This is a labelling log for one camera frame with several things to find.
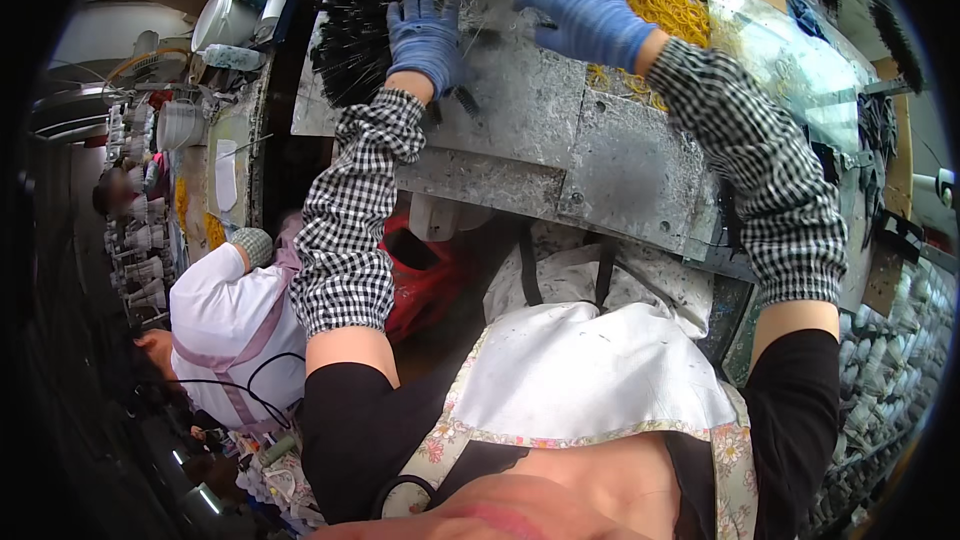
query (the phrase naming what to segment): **hand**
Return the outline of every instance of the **hand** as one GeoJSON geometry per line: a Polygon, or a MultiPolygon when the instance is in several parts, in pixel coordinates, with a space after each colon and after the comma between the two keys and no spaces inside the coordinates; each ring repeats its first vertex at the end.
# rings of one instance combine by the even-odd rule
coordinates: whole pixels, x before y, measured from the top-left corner
{"type": "Polygon", "coordinates": [[[641,46],[655,30],[626,0],[513,0],[513,10],[534,7],[557,29],[538,27],[535,41],[548,51],[636,73],[641,46]]]}
{"type": "Polygon", "coordinates": [[[463,70],[463,57],[457,49],[460,32],[460,0],[445,0],[439,17],[433,0],[403,0],[401,6],[387,7],[387,30],[393,65],[387,76],[396,72],[420,72],[433,84],[433,99],[456,85],[463,70]]]}

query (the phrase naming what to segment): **workbench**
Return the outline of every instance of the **workbench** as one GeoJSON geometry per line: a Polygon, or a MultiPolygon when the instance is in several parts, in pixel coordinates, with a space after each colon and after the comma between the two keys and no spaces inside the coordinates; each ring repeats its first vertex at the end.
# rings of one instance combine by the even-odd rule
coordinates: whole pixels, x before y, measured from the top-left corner
{"type": "MultiPolygon", "coordinates": [[[[482,116],[471,117],[452,99],[442,99],[443,122],[424,122],[427,145],[418,162],[398,169],[398,188],[655,246],[690,267],[726,276],[717,278],[711,335],[702,346],[718,365],[747,310],[756,277],[746,256],[727,246],[723,210],[729,198],[707,170],[698,145],[670,127],[663,111],[589,88],[586,63],[525,39],[523,32],[538,23],[535,14],[513,13],[512,0],[485,1],[484,27],[498,32],[501,41],[466,42],[464,48],[471,71],[467,87],[482,116]]],[[[779,92],[790,106],[799,105],[836,150],[856,153],[856,96],[858,88],[877,81],[872,66],[835,30],[830,32],[837,49],[829,54],[808,43],[787,52],[791,42],[804,39],[779,5],[709,1],[711,18],[753,23],[735,31],[721,25],[714,29],[715,43],[733,49],[772,95],[779,92]],[[773,44],[765,43],[769,34],[764,40],[743,31],[771,28],[780,35],[773,44]],[[777,61],[789,63],[789,71],[777,61]],[[815,75],[799,75],[811,64],[815,75]],[[835,73],[838,68],[843,75],[835,73]]],[[[215,212],[227,227],[252,225],[276,233],[279,210],[297,198],[303,201],[313,177],[330,163],[339,112],[324,98],[323,80],[313,73],[309,57],[325,20],[321,7],[319,0],[288,0],[266,65],[237,92],[236,103],[214,119],[218,129],[224,118],[242,122],[228,134],[237,146],[248,145],[236,153],[237,205],[215,212]]],[[[215,204],[206,184],[215,141],[183,159],[182,171],[194,178],[187,225],[191,261],[206,254],[202,222],[197,228],[202,216],[195,213],[193,198],[198,210],[215,204]]],[[[858,247],[864,234],[862,192],[845,181],[841,194],[850,245],[858,247]]],[[[851,254],[847,305],[842,306],[852,311],[863,294],[861,272],[869,262],[869,251],[851,254]]]]}

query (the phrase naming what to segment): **white apron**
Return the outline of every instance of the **white apron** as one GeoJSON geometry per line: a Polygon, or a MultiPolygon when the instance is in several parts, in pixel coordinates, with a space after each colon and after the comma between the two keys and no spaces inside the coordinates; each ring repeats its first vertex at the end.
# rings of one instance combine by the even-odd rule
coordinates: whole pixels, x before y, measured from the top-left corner
{"type": "MultiPolygon", "coordinates": [[[[400,474],[437,489],[471,440],[565,449],[645,432],[679,432],[712,447],[716,537],[753,538],[758,493],[750,419],[738,391],[716,378],[690,339],[706,332],[702,301],[684,306],[692,308],[687,310],[697,321],[691,321],[678,314],[676,296],[670,295],[676,284],[656,285],[649,275],[640,282],[617,257],[608,294],[613,300],[603,304],[620,305],[600,314],[584,302],[594,298],[593,285],[584,282],[587,270],[602,269],[595,260],[585,262],[591,250],[596,249],[562,251],[536,264],[543,300],[560,295],[567,302],[520,303],[487,326],[450,386],[437,424],[400,474]],[[615,298],[638,293],[633,300],[646,302],[622,304],[615,298]]],[[[645,263],[659,258],[648,255],[645,263]]],[[[660,264],[669,269],[667,261],[660,264]]],[[[485,301],[488,316],[492,305],[516,304],[503,299],[516,296],[521,283],[512,275],[515,265],[508,258],[494,278],[485,301]]],[[[702,275],[682,271],[684,277],[702,275]]],[[[383,516],[420,512],[428,502],[424,489],[402,483],[390,491],[383,516]]]]}
{"type": "Polygon", "coordinates": [[[232,244],[223,244],[191,265],[170,289],[174,350],[170,363],[181,380],[217,383],[182,386],[198,409],[229,430],[258,435],[292,424],[288,408],[304,398],[306,331],[298,323],[287,287],[300,260],[292,239],[303,228],[288,218],[278,237],[274,264],[244,275],[243,260],[232,244]]]}

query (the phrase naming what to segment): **black and white checkered arm sleeve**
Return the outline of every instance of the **black and white checkered arm sleeve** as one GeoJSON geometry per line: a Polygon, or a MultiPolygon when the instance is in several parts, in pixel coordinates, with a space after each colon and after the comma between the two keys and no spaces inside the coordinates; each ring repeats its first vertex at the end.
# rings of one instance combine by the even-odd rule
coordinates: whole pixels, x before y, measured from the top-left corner
{"type": "Polygon", "coordinates": [[[383,331],[394,307],[394,278],[378,244],[397,203],[394,169],[415,162],[424,147],[423,114],[413,94],[396,89],[343,111],[340,156],[310,187],[303,230],[294,238],[302,268],[290,297],[307,338],[346,326],[383,331]]]}
{"type": "Polygon", "coordinates": [[[847,271],[847,228],[836,187],[803,132],[731,56],[670,39],[646,77],[671,118],[736,189],[741,241],[763,306],[837,304],[847,271]]]}

